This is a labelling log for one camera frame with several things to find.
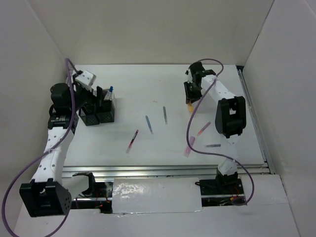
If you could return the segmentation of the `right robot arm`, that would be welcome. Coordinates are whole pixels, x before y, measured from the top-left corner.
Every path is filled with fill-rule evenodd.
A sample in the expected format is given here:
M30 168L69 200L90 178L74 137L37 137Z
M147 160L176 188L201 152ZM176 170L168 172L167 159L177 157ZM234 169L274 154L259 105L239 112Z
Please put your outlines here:
M219 80L219 74L204 68L202 61L192 63L186 70L184 82L186 104L201 102L209 95L217 104L215 128L221 135L221 153L224 157L216 171L216 190L227 193L237 183L236 145L246 127L246 101L243 96L230 92Z

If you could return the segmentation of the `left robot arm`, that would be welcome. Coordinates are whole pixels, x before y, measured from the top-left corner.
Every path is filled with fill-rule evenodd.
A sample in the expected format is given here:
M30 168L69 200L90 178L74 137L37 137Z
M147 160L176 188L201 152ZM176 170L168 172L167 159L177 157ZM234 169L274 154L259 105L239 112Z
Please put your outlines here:
M48 140L44 156L29 183L20 186L19 194L31 217L67 215L73 199L79 195L92 197L97 184L91 172L75 173L70 182L62 184L62 172L68 148L78 123L76 112L85 104L96 105L102 88L84 88L80 82L71 86L58 83L51 87Z

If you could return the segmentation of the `blue whiteboard marker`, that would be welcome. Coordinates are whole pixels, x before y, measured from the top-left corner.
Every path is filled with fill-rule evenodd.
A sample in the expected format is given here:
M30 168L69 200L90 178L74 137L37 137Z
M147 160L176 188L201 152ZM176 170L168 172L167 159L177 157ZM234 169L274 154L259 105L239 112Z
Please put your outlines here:
M114 98L113 90L114 90L113 86L110 86L109 91L108 91L108 96L107 96L107 99L110 101L112 101Z

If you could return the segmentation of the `purple pink highlighter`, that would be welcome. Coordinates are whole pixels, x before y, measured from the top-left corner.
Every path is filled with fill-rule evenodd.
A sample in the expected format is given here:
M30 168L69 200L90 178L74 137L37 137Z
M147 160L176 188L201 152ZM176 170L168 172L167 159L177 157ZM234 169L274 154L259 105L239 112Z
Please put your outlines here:
M189 144L190 144L191 147L194 145L195 139L196 139L196 138L195 138L194 136L191 136L191 137L189 138ZM189 157L190 152L191 152L190 146L189 146L189 145L186 146L186 149L185 149L185 151L184 151L184 157L187 157L187 158Z

